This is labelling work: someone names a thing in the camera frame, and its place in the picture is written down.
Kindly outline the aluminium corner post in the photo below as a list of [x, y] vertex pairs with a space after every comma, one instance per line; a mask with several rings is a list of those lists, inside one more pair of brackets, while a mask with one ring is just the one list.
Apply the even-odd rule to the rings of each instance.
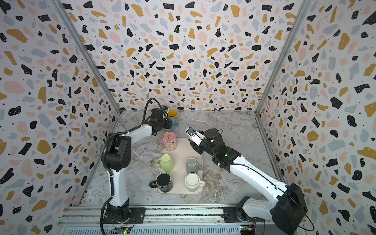
[[264, 92], [261, 96], [261, 99], [259, 101], [259, 104], [256, 108], [255, 115], [258, 116], [258, 114], [261, 113], [262, 106], [264, 105], [265, 101], [267, 100], [268, 93], [272, 88], [272, 85], [277, 79], [277, 75], [279, 74], [280, 69], [282, 68], [282, 65], [284, 63], [285, 58], [287, 57], [287, 54], [293, 44], [293, 41], [296, 37], [296, 34], [300, 28], [300, 24], [303, 21], [304, 16], [306, 15], [308, 9], [309, 9], [310, 3], [309, 0], [304, 0], [302, 2], [301, 7], [299, 8], [298, 14], [296, 16], [296, 19], [294, 21], [294, 24], [292, 25], [291, 31], [287, 37], [287, 40], [282, 48], [282, 51], [278, 57], [278, 60], [276, 62], [276, 65], [273, 69], [273, 72], [271, 73], [271, 77], [268, 81], [268, 83], [265, 86]]
[[113, 110], [115, 111], [116, 115], [119, 116], [121, 114], [120, 108], [117, 106], [117, 103], [114, 97], [111, 95], [105, 81], [102, 78], [97, 66], [93, 62], [91, 56], [89, 55], [85, 44], [79, 37], [79, 33], [77, 32], [74, 24], [72, 23], [71, 19], [69, 18], [68, 13], [66, 12], [63, 4], [61, 1], [51, 1], [52, 6], [54, 7], [57, 15], [61, 19], [62, 23], [64, 24], [65, 28], [71, 35], [72, 40], [76, 44], [80, 54], [84, 58], [85, 62], [87, 63], [89, 69], [94, 73], [94, 77], [96, 78], [97, 82], [99, 83], [103, 93], [106, 95], [107, 99], [109, 100], [109, 104], [112, 106]]

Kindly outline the black mug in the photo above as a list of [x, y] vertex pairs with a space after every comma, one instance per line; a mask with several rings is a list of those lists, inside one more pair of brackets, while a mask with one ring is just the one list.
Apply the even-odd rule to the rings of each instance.
[[173, 188], [172, 178], [168, 173], [162, 172], [156, 177], [155, 181], [149, 183], [149, 186], [159, 189], [162, 193], [168, 193]]

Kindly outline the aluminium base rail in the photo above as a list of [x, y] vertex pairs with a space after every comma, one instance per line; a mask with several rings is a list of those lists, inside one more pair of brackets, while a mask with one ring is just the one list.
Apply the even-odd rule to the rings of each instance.
[[129, 222], [100, 225], [100, 207], [68, 207], [57, 224], [57, 235], [113, 235], [116, 227], [131, 227], [130, 235], [240, 235], [240, 226], [255, 225], [256, 235], [282, 235], [272, 220], [225, 220], [234, 205], [141, 205], [131, 207]]

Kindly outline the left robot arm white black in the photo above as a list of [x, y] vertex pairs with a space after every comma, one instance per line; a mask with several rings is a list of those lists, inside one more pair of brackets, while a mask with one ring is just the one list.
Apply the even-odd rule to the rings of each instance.
[[170, 129], [168, 107], [153, 108], [151, 116], [143, 116], [142, 124], [127, 131], [109, 135], [101, 155], [103, 167], [109, 176], [110, 196], [101, 210], [101, 222], [128, 222], [134, 217], [129, 208], [126, 192], [126, 168], [131, 162], [132, 144], [156, 135], [162, 129]]

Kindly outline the cream rectangular tray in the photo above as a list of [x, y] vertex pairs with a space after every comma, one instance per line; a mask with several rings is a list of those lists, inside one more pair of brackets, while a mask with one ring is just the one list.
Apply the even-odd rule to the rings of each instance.
[[[177, 138], [177, 147], [173, 151], [167, 151], [163, 149], [162, 155], [169, 155], [174, 161], [174, 168], [168, 174], [171, 176], [173, 182], [173, 188], [167, 194], [199, 194], [204, 190], [206, 186], [204, 183], [200, 183], [194, 191], [190, 191], [185, 184], [185, 178], [187, 176], [186, 164], [188, 159], [194, 158], [200, 166], [203, 166], [203, 155], [199, 155], [190, 145], [189, 138]], [[159, 194], [166, 194], [162, 192], [160, 188], [156, 191]]]

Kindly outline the left aluminium corner post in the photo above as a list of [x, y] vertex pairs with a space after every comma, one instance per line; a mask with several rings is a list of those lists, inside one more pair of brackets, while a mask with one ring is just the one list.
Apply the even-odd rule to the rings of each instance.
[[116, 115], [119, 116], [121, 114], [120, 108], [117, 106], [117, 103], [114, 97], [111, 95], [105, 81], [102, 78], [97, 66], [93, 62], [91, 56], [89, 55], [85, 44], [79, 37], [79, 33], [77, 32], [74, 24], [72, 23], [71, 19], [69, 18], [68, 13], [66, 12], [63, 4], [61, 1], [51, 1], [52, 6], [54, 7], [57, 15], [61, 19], [62, 23], [64, 24], [65, 28], [71, 35], [72, 40], [76, 44], [80, 54], [84, 58], [85, 62], [87, 63], [89, 69], [94, 73], [94, 77], [96, 78], [97, 82], [99, 83], [103, 93], [106, 95], [107, 99], [109, 100], [109, 104], [112, 106], [113, 110], [115, 111]]

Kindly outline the white mug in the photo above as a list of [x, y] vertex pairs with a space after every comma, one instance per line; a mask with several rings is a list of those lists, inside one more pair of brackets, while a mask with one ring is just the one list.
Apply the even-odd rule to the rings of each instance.
[[196, 192], [198, 189], [206, 185], [205, 181], [202, 181], [198, 174], [189, 173], [185, 177], [185, 185], [189, 192]]

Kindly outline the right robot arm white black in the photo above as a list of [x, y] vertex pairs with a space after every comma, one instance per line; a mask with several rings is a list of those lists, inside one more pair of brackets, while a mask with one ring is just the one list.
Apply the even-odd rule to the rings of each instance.
[[232, 212], [224, 212], [225, 220], [249, 222], [258, 217], [272, 220], [285, 234], [296, 232], [307, 213], [303, 192], [297, 184], [287, 185], [259, 170], [238, 151], [226, 146], [220, 131], [215, 128], [197, 131], [189, 127], [186, 133], [197, 153], [211, 155], [215, 165], [242, 178], [268, 200], [260, 203], [245, 196]]

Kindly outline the grey mug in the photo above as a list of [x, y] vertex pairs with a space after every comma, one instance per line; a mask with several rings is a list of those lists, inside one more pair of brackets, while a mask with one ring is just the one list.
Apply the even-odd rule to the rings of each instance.
[[186, 173], [198, 173], [203, 171], [203, 167], [197, 162], [195, 158], [189, 158], [186, 163]]

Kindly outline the light green mug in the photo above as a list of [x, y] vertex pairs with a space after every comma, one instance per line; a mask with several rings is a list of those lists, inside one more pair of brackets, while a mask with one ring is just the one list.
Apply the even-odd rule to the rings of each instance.
[[160, 167], [162, 172], [171, 172], [174, 169], [174, 160], [168, 154], [164, 154], [156, 162], [156, 166]]

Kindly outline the light blue butterfly mug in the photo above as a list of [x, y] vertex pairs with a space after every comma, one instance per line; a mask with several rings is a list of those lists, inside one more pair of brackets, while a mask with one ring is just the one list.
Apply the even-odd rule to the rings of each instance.
[[169, 110], [168, 118], [171, 120], [171, 130], [175, 130], [179, 127], [178, 112], [175, 110]]

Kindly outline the right aluminium corner post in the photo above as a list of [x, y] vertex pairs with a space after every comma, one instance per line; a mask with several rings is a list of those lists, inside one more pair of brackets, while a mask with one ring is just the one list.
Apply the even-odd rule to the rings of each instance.
[[278, 60], [276, 62], [276, 65], [273, 69], [273, 72], [271, 73], [271, 77], [268, 81], [268, 83], [265, 86], [264, 92], [261, 96], [261, 99], [259, 101], [259, 104], [256, 108], [255, 115], [258, 116], [258, 114], [261, 113], [262, 106], [264, 105], [265, 101], [267, 100], [268, 93], [272, 88], [272, 85], [277, 79], [277, 75], [279, 74], [280, 69], [282, 68], [282, 65], [284, 63], [285, 58], [287, 57], [287, 54], [293, 44], [293, 41], [296, 37], [296, 34], [300, 28], [300, 24], [303, 21], [304, 16], [306, 15], [308, 9], [309, 9], [310, 3], [309, 0], [304, 0], [302, 2], [301, 7], [299, 8], [298, 14], [296, 16], [296, 19], [294, 21], [294, 24], [292, 25], [291, 31], [287, 37], [287, 40], [282, 48], [282, 51], [278, 57]]

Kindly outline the pink patterned mug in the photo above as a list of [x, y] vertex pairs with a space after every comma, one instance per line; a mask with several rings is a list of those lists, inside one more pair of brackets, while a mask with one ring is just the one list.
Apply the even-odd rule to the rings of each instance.
[[157, 144], [163, 146], [166, 151], [174, 151], [177, 148], [177, 137], [173, 132], [166, 132]]

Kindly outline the left green circuit board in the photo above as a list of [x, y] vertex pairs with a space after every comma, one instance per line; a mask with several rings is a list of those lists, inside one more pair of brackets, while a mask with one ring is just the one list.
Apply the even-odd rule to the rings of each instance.
[[114, 235], [130, 235], [131, 229], [132, 229], [131, 227], [126, 227], [126, 226], [116, 227], [113, 229], [113, 234]]

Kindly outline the right circuit board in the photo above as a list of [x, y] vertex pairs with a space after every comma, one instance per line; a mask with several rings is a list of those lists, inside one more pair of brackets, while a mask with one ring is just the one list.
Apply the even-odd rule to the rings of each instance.
[[256, 234], [255, 225], [240, 226], [240, 234], [241, 235], [255, 235]]

